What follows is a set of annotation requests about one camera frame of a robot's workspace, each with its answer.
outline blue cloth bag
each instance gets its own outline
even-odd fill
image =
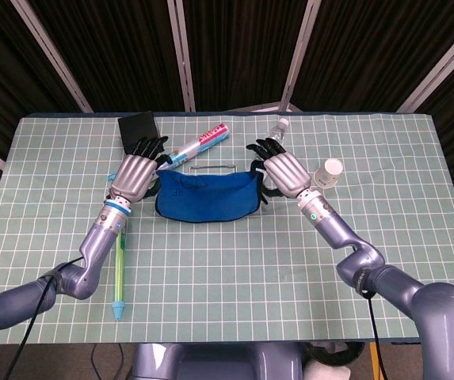
[[[262,195],[263,174],[258,171],[218,175],[185,175],[159,170],[160,189],[155,208],[182,222],[229,222],[255,212]]]

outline black fingertip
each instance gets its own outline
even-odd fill
[[[251,166],[250,166],[250,172],[256,172],[257,169],[260,169],[260,170],[265,170],[265,165],[264,165],[264,162],[263,161],[260,161],[260,160],[253,160],[251,162]]]
[[[147,141],[147,137],[142,137],[137,144],[135,145],[135,148],[132,151],[132,154],[136,156],[139,154],[139,151],[142,149],[142,145]]]
[[[151,160],[154,160],[158,153],[162,153],[164,151],[163,149],[163,143],[168,139],[167,136],[161,137],[156,141],[155,146],[153,149],[147,154],[147,157]]]
[[[272,157],[272,156],[275,156],[278,152],[277,150],[275,150],[274,148],[272,148],[270,146],[270,144],[268,142],[266,142],[265,140],[262,140],[262,139],[257,139],[257,143],[260,144],[260,146],[262,146],[263,148],[265,148],[265,150],[267,150],[267,153]]]
[[[246,147],[249,150],[254,150],[262,159],[267,160],[271,158],[271,154],[267,153],[264,148],[257,144],[250,144]]]
[[[158,194],[160,188],[161,188],[161,185],[160,185],[160,179],[159,177],[156,178],[155,180],[155,184],[153,185],[152,188],[149,188],[147,191],[146,191],[146,194],[144,195],[144,197],[142,198],[143,200],[146,199],[146,198],[149,198],[150,196],[155,196],[156,194]]]
[[[275,139],[271,139],[270,137],[268,137],[267,139],[265,139],[265,141],[277,152],[277,153],[285,153],[286,150],[281,146],[281,144],[279,144],[278,141],[276,141]]]
[[[168,154],[162,154],[160,157],[156,158],[156,168],[159,168],[161,165],[163,165],[165,162],[167,164],[172,164],[172,158]]]
[[[147,143],[144,143],[144,148],[139,153],[139,156],[148,157],[149,153],[155,148],[155,145],[158,143],[158,137],[147,140]]]

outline white paper cup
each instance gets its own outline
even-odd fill
[[[315,172],[313,179],[319,188],[333,188],[343,173],[343,163],[336,158],[329,158]]]

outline green grid mat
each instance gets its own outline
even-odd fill
[[[326,198],[389,264],[423,282],[454,283],[454,190],[433,122],[425,115],[289,116],[284,144],[310,171],[340,158],[345,173]],[[157,118],[167,149],[220,122],[229,139],[190,165],[236,164],[277,115]],[[0,184],[0,291],[78,256],[123,150],[115,118],[24,118]],[[30,342],[371,339],[368,306],[337,276],[349,252],[332,251],[295,200],[235,222],[187,224],[133,205],[125,253],[122,322],[113,320],[115,255],[87,300],[59,296]],[[374,298],[381,337],[418,336],[413,322]],[[19,343],[27,322],[0,331]]]

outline blue ring on arm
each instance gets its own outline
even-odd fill
[[[123,214],[125,214],[126,216],[129,216],[130,212],[132,212],[131,210],[127,210],[126,208],[124,208],[124,207],[122,207],[119,204],[114,203],[114,202],[107,201],[107,202],[105,202],[105,206],[110,206],[110,207],[116,208],[117,210],[122,211]]]

